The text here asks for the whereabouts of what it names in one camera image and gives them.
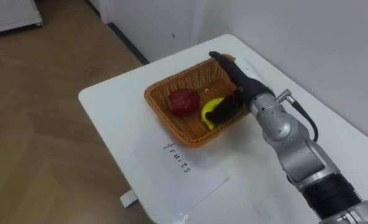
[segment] wall baseboard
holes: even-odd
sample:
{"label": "wall baseboard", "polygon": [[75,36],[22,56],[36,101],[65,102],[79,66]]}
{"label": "wall baseboard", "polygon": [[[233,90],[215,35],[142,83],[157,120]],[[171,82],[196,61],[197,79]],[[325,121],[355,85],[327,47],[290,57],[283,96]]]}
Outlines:
{"label": "wall baseboard", "polygon": [[89,0],[84,0],[87,4],[88,4],[88,6],[90,6],[90,8],[92,9],[92,11],[94,11],[95,12],[95,14],[99,17],[99,18],[101,18],[101,14],[99,13],[99,11],[98,11],[98,9],[96,9],[96,7],[89,1]]}
{"label": "wall baseboard", "polygon": [[[98,9],[96,9],[96,7],[89,0],[84,1],[88,4],[88,6],[90,6],[92,11],[94,11],[94,13],[99,18],[101,18],[101,14],[99,13]],[[146,57],[135,47],[133,43],[131,43],[131,41],[124,35],[124,33],[119,28],[117,28],[117,26],[114,23],[108,23],[107,25],[117,35],[117,37],[121,41],[123,41],[128,50],[130,50],[131,53],[133,53],[133,55],[139,60],[139,62],[141,62],[143,65],[149,64],[149,60],[146,59]]]}
{"label": "wall baseboard", "polygon": [[121,41],[126,45],[128,50],[141,62],[143,65],[149,64],[149,60],[135,47],[133,43],[124,35],[124,33],[117,28],[114,23],[108,24],[109,28],[120,38]]}

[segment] white cabinet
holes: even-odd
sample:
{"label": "white cabinet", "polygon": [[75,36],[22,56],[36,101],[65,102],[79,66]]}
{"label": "white cabinet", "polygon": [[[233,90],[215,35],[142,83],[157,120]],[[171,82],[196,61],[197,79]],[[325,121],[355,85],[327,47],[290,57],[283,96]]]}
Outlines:
{"label": "white cabinet", "polygon": [[0,0],[0,32],[31,24],[42,24],[33,0]]}

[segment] white wall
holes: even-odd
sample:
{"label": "white wall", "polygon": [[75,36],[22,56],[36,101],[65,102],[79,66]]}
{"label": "white wall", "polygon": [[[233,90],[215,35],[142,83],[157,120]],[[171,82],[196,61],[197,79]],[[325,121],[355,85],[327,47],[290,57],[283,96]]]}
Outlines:
{"label": "white wall", "polygon": [[368,135],[368,1],[110,1],[150,61],[233,34]]}
{"label": "white wall", "polygon": [[237,36],[368,135],[368,1],[215,0],[204,15],[199,42]]}
{"label": "white wall", "polygon": [[196,0],[110,0],[108,18],[154,61],[190,45],[196,4]]}

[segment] white table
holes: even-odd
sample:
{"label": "white table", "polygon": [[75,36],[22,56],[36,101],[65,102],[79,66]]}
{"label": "white table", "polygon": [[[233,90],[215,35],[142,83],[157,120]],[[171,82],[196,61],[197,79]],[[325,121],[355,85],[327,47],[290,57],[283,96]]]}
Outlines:
{"label": "white table", "polygon": [[[318,125],[320,145],[360,196],[368,200],[368,138],[236,37],[223,35],[79,94],[83,107],[153,222],[172,223],[176,217],[157,198],[142,168],[127,150],[138,136],[160,125],[143,92],[152,83],[208,59],[211,50],[243,56],[276,94],[289,88]],[[285,106],[308,125],[291,106]],[[194,207],[185,223],[318,222],[305,199],[286,180],[274,150],[263,140],[262,129],[253,116],[247,116],[201,150],[228,174],[229,180]]]}

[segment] table leg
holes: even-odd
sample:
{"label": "table leg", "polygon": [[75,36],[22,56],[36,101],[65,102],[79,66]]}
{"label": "table leg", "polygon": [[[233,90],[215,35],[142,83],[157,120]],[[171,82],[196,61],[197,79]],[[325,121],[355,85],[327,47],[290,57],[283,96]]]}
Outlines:
{"label": "table leg", "polygon": [[125,208],[129,207],[132,203],[136,202],[138,200],[138,197],[136,196],[134,190],[129,190],[127,193],[123,194],[123,196],[120,197],[120,201],[123,204]]}

